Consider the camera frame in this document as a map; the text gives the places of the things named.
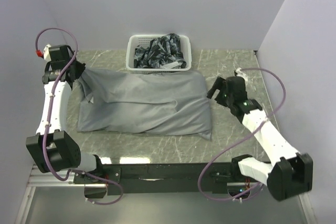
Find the grey pillowcase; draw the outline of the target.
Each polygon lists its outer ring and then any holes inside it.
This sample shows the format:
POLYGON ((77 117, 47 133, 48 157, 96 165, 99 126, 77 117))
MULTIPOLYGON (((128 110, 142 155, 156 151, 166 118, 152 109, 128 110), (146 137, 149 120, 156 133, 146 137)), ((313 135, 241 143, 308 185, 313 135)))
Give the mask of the grey pillowcase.
POLYGON ((131 74, 87 68, 78 84, 79 132, 212 138, 207 84, 198 71, 131 74))

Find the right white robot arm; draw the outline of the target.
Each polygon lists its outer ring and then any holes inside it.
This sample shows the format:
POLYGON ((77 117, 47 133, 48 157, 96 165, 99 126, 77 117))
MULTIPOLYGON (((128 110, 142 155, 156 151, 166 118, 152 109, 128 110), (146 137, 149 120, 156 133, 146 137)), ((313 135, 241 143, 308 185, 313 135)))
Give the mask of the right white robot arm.
POLYGON ((262 106, 248 98, 245 79, 217 77, 207 97, 212 98, 216 91, 215 101, 229 108, 231 114, 253 133, 270 160, 264 163, 248 154, 235 157, 230 165, 232 179, 241 182, 250 177, 266 185, 277 201, 311 191, 312 158, 291 146, 269 121, 262 106))

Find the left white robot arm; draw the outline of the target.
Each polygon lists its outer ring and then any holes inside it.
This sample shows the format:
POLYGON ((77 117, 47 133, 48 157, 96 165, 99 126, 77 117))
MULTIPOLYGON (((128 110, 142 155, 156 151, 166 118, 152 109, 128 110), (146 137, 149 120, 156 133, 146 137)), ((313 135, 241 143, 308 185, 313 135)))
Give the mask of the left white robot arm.
POLYGON ((28 137, 26 147, 42 173, 50 169, 80 170, 91 182, 104 179, 105 170, 97 155, 84 153, 66 132, 67 106, 73 83, 85 70, 85 64, 74 60, 64 74, 60 72, 70 62, 74 51, 68 45, 46 45, 42 57, 46 60, 42 82, 45 90, 44 108, 39 127, 28 137))

